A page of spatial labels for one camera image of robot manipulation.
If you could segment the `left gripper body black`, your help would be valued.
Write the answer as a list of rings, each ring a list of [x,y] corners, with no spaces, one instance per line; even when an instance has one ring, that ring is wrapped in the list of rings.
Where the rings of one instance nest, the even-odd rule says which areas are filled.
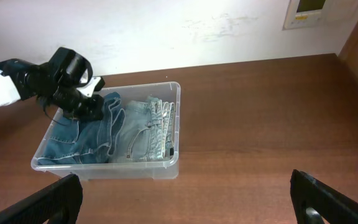
[[[81,122],[103,118],[104,98],[100,95],[84,96],[75,88],[58,88],[53,94],[53,104],[63,110],[63,116]]]

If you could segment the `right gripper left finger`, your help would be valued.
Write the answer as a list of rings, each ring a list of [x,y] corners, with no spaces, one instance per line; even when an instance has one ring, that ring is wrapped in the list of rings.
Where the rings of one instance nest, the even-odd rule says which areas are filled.
[[[0,223],[75,224],[82,201],[79,177],[70,174],[0,211]]]

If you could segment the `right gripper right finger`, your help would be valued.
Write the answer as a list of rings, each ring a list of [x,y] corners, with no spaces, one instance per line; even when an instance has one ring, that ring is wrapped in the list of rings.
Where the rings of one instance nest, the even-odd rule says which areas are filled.
[[[293,170],[290,196],[298,223],[358,224],[358,203],[306,172]]]

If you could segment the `dark blue jeans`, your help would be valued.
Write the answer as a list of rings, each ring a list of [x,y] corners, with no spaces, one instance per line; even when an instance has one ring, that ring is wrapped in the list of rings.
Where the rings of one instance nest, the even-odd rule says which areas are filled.
[[[60,118],[44,152],[37,158],[38,165],[107,163],[115,151],[126,117],[120,94],[107,94],[102,111],[103,118],[97,121]]]

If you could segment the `light blue jeans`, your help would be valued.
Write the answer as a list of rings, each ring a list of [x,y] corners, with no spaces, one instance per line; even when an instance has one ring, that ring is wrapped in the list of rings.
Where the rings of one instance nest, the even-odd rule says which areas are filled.
[[[153,162],[173,149],[175,104],[155,97],[130,101],[110,159],[113,163]]]

